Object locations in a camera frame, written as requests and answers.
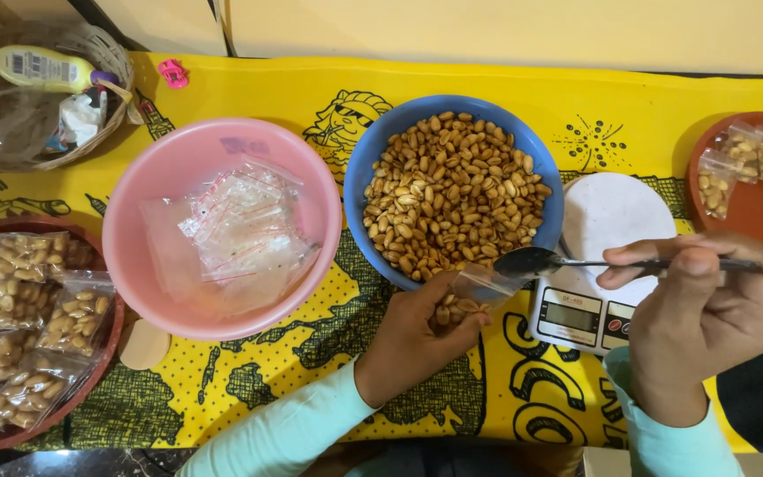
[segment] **hand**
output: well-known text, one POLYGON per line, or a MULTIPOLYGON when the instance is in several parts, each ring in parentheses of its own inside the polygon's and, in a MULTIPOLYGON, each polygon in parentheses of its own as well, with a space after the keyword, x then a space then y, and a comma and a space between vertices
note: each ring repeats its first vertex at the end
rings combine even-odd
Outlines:
POLYGON ((435 306, 457 276, 440 272, 416 291, 390 298, 376 337, 355 363, 355 386, 368 406, 383 406, 478 344, 482 326, 491 322, 484 313, 468 316, 443 336, 429 328, 435 306))
MULTIPOLYGON (((667 278, 638 304, 629 331, 632 394, 651 418, 671 427, 705 417, 703 380, 763 353, 763 273, 728 272, 719 287, 717 255, 763 267, 763 244, 734 233, 641 240, 603 252, 615 265, 675 257, 667 278)), ((597 283, 617 289, 641 273, 610 267, 597 283)))

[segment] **pink bowl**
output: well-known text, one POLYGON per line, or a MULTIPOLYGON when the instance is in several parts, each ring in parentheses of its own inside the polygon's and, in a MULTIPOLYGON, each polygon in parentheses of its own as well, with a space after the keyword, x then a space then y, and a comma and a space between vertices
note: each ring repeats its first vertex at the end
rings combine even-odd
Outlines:
POLYGON ((105 262, 117 291, 132 309, 172 334, 203 341, 236 340, 257 333, 296 310, 329 270, 340 242, 341 206, 328 166, 300 137, 249 118, 189 124, 146 148, 111 193, 102 225, 105 262), (289 295, 272 307, 215 322, 165 295, 155 277, 140 212, 143 200, 177 197, 233 168, 245 152, 289 170, 304 182, 298 223, 321 244, 317 262, 289 295))

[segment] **light blue sleeve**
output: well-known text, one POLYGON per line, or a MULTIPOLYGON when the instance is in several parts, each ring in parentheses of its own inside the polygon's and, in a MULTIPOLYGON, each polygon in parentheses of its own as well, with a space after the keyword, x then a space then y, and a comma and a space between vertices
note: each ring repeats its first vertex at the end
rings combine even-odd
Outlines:
POLYGON ((355 387, 353 360, 222 431, 176 477, 295 477, 374 412, 355 387))
POLYGON ((629 431, 632 477, 743 477, 709 403, 705 419, 688 428, 655 422, 629 397, 629 348, 615 348, 603 367, 623 406, 629 431))

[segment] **person's right hand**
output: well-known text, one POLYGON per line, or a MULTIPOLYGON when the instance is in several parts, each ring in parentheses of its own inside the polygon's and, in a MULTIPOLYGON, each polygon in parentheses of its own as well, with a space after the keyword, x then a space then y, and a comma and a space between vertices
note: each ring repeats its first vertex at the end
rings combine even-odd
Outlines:
MULTIPOLYGON (((615 265, 675 257, 638 304, 629 331, 632 394, 662 424, 701 421, 708 406, 702 381, 763 353, 763 273, 728 272, 720 287, 717 255, 763 267, 763 244, 733 233, 642 240, 603 253, 615 265)), ((641 273, 610 267, 597 282, 616 289, 641 273)))

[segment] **person's left hand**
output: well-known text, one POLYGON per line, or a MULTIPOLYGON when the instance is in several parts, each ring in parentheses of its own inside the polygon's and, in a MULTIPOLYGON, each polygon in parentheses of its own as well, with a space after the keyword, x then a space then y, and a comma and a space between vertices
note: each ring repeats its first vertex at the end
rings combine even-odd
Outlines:
POLYGON ((482 326, 491 322, 485 313, 473 313, 443 336, 429 328, 435 306, 457 276, 440 272, 416 291, 390 298, 376 337, 355 363, 355 386, 368 406, 383 406, 478 344, 482 326))

